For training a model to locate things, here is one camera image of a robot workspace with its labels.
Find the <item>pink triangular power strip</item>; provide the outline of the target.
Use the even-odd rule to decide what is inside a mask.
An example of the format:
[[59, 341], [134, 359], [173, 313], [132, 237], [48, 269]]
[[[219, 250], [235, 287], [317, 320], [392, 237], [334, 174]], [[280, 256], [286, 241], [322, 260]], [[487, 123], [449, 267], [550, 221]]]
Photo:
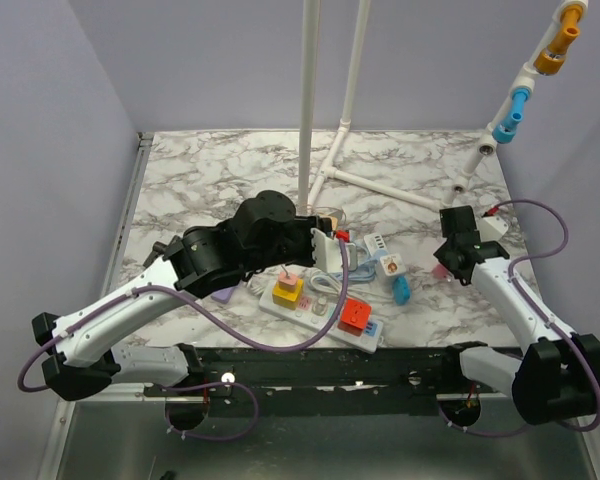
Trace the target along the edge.
[[436, 265], [431, 273], [439, 280], [451, 281], [453, 279], [453, 274], [441, 264]]

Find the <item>yellow cube socket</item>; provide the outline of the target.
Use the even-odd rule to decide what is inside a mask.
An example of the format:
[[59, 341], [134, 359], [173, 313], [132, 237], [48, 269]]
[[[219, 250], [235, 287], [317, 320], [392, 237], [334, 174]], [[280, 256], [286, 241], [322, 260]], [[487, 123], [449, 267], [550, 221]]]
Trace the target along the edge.
[[279, 288], [277, 281], [274, 283], [272, 289], [272, 301], [275, 305], [280, 307], [295, 310], [300, 302], [303, 294], [304, 281], [298, 278], [296, 289], [293, 292], [285, 291]]

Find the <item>white multicolour power strip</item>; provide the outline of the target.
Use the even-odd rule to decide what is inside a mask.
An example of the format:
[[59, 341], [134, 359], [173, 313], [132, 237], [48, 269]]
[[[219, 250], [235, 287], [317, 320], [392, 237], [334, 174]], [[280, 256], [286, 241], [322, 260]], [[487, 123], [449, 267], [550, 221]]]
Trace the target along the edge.
[[[326, 325], [336, 307], [334, 301], [328, 300], [328, 311], [324, 316], [318, 316], [312, 312], [312, 306], [319, 296], [311, 292], [303, 293], [298, 307], [295, 310], [289, 310], [273, 303], [271, 294], [275, 282], [275, 280], [269, 282], [259, 299], [259, 308], [263, 312], [271, 314], [278, 319], [289, 321], [310, 331], [312, 334], [317, 333]], [[379, 319], [370, 317], [367, 328], [359, 337], [339, 330], [337, 328], [337, 323], [338, 322], [336, 322], [326, 334], [327, 338], [338, 341], [347, 347], [356, 348], [367, 353], [374, 353], [381, 343], [384, 324]]]

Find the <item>red cube socket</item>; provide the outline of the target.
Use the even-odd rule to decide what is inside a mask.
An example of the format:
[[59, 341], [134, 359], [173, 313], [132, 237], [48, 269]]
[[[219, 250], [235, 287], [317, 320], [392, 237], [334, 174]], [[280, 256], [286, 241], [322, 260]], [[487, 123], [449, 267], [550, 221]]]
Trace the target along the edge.
[[342, 307], [337, 328], [359, 337], [367, 328], [372, 307], [362, 301], [349, 298]]

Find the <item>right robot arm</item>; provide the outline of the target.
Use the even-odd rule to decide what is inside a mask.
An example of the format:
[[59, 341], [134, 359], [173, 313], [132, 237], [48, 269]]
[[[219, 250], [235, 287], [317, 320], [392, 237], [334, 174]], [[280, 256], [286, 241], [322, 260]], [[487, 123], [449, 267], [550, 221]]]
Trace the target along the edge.
[[469, 206], [440, 212], [443, 244], [434, 256], [462, 285], [475, 287], [500, 314], [521, 349], [513, 358], [479, 342], [447, 348], [440, 379], [460, 392], [474, 382], [509, 397], [529, 425], [592, 416], [600, 424], [600, 341], [563, 322], [516, 272], [496, 240], [483, 239]]

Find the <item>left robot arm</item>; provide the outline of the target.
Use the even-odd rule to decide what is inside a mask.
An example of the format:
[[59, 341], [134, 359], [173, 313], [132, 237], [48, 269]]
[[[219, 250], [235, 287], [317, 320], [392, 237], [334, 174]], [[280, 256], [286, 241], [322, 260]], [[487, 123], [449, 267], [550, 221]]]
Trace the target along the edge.
[[315, 237], [330, 220], [300, 216], [284, 194], [266, 190], [242, 202], [215, 226], [194, 226], [168, 244], [155, 243], [154, 259], [127, 284], [81, 310], [32, 321], [46, 359], [46, 388], [81, 400], [114, 383], [150, 383], [194, 393], [202, 380], [191, 348], [124, 345], [124, 339], [185, 304], [233, 287], [278, 265], [311, 267]]

